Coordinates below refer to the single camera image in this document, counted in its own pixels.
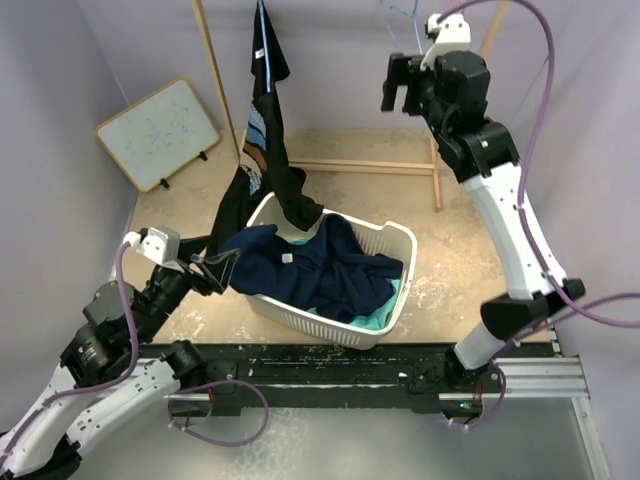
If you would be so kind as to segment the light blue wire hanger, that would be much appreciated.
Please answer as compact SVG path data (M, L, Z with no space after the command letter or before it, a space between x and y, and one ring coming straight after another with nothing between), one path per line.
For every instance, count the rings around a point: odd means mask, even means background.
M417 50L420 54L425 53L423 43L423 30L419 22L420 2L415 1L386 1L378 2L380 17L383 21L385 29L391 40L391 44L395 51L400 51L403 47L398 32L394 29L394 25L398 24L403 31L411 26L411 32L416 42Z

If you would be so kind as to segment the navy blue t shirt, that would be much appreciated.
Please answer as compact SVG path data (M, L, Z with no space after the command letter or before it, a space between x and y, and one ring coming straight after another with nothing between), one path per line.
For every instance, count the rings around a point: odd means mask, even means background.
M248 227L227 240L222 252L239 249L230 286L238 293L264 295L306 311L329 255L340 241L359 241L341 215L325 216L317 232L304 243L290 243L278 235L274 224Z

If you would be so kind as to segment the teal t shirt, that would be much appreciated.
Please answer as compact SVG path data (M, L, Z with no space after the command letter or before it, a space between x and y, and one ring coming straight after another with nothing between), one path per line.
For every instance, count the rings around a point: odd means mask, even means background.
M307 301L306 311L342 324L378 331L399 295L403 263L369 255L357 241L326 246L329 263Z

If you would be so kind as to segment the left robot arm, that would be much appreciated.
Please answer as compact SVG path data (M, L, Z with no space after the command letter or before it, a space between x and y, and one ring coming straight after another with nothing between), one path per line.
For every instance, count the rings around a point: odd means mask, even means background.
M87 320L60 356L47 387L1 436L4 479L67 479L90 447L165 394L194 392L208 378L207 362L189 340L173 342L156 360L140 347L191 291L223 293L238 250L204 258L181 251L174 269L157 265L143 290L123 273L85 306Z

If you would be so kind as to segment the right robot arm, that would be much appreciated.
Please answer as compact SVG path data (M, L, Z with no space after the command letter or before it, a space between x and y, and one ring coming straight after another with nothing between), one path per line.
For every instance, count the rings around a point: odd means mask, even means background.
M505 293L483 303L479 323L445 354L443 380L456 391L476 384L493 357L519 335L585 294L551 252L526 194L523 169L509 130L486 115L490 72L470 51L453 51L422 67L419 56L390 55L382 111L402 107L422 117L440 157L476 203L503 268Z

